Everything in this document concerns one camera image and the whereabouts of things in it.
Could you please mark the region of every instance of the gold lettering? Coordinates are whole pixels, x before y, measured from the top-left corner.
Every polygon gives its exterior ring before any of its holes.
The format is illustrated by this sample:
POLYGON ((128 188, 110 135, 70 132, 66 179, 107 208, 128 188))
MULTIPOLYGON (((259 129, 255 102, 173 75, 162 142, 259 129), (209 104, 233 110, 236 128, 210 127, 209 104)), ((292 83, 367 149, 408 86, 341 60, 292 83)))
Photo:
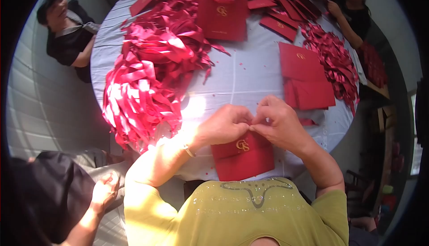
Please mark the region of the gold lettering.
POLYGON ((227 10, 225 9, 225 7, 223 6, 219 6, 217 7, 217 12, 220 13, 222 16, 226 17, 227 16, 227 10))
POLYGON ((246 152, 249 151, 249 144, 244 139, 238 140, 236 143, 236 147, 246 152))

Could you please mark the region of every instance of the red ribbon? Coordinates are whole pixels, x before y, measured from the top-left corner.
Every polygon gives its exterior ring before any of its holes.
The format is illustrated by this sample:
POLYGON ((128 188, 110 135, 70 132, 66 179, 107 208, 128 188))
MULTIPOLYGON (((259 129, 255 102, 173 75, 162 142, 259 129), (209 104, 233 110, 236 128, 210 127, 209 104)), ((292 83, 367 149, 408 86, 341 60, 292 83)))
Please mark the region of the red ribbon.
MULTIPOLYGON (((132 143, 145 152, 162 122, 175 135, 193 71, 206 69, 209 76, 212 45, 195 24, 197 8, 196 0, 161 2, 123 29, 122 54, 106 75, 103 104, 103 117, 123 148, 132 143)), ((221 45, 213 47, 228 54, 221 45)))
POLYGON ((302 25, 301 33, 305 37, 304 46, 318 54, 326 78, 332 83, 335 97, 342 99, 354 116, 354 100, 359 102, 356 86, 358 76, 350 53, 344 48, 344 40, 340 41, 332 32, 326 33, 319 24, 302 25))

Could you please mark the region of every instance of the round table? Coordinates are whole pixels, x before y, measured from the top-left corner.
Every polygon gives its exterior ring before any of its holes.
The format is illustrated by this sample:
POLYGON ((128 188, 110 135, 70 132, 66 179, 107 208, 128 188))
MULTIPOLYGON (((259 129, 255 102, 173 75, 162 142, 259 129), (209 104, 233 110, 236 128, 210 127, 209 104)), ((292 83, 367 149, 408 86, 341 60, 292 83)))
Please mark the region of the round table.
MULTIPOLYGON (((126 19, 128 22, 132 21, 129 7, 136 1, 116 2, 97 33, 91 55, 91 78, 100 107, 103 105, 105 76, 121 54, 124 40, 121 24, 126 19)), ((231 56, 211 50, 209 56, 215 66, 205 85, 202 84, 205 71, 194 74, 182 102, 182 128, 201 123, 224 104, 244 105, 255 114, 257 104, 264 96, 274 94, 284 99, 278 42, 290 42, 260 26, 260 18, 260 15, 251 15, 247 19, 247 41, 220 42, 231 56)), ((325 15, 317 23, 326 32, 334 32, 342 39, 339 28, 325 15)), ((303 41, 304 37, 298 31, 293 44, 302 46, 303 41)), ((347 41, 345 48, 351 52, 352 60, 359 70, 361 66, 356 52, 347 41)), ((350 108, 343 101, 335 100, 335 103, 328 110, 297 111, 300 118, 310 118, 318 124, 305 129, 327 152, 340 142, 353 120, 350 108)), ((275 169, 250 179, 259 180, 272 176, 294 179, 304 171, 305 166, 300 158, 275 147, 275 169)), ((186 181, 218 180, 210 147, 198 151, 196 157, 185 163, 176 175, 186 181)))

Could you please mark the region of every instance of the satin ribbon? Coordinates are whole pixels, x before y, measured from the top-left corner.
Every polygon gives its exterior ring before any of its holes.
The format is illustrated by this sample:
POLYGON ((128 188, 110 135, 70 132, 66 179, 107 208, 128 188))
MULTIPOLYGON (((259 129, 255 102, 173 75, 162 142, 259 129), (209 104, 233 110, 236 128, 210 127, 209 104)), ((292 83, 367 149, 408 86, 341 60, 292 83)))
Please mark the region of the satin ribbon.
POLYGON ((359 102, 358 76, 350 53, 344 48, 344 40, 340 41, 332 32, 326 33, 319 24, 303 24, 301 33, 305 37, 304 47, 318 54, 335 97, 343 100, 354 116, 354 104, 359 102))
POLYGON ((130 144, 145 152, 163 122, 174 136, 194 70, 206 70, 205 82, 214 66, 211 47, 229 55, 204 38, 195 24, 197 8, 196 0, 160 2, 122 29, 121 55, 106 75, 103 117, 124 149, 130 144))

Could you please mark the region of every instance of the stack of red envelopes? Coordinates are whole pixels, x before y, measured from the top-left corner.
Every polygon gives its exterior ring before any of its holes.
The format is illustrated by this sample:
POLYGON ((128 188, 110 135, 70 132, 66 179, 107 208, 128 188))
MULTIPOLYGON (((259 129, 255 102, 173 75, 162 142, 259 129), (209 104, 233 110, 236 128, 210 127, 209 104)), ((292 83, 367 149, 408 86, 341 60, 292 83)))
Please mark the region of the stack of red envelopes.
POLYGON ((335 106, 332 84, 318 55, 305 48, 279 42, 285 102, 300 110, 335 106))
POLYGON ((274 169, 271 142, 256 132, 248 131, 238 140, 212 145, 219 181, 238 181, 274 169))
POLYGON ((231 41, 247 39, 247 0, 198 0, 196 24, 205 38, 231 41))

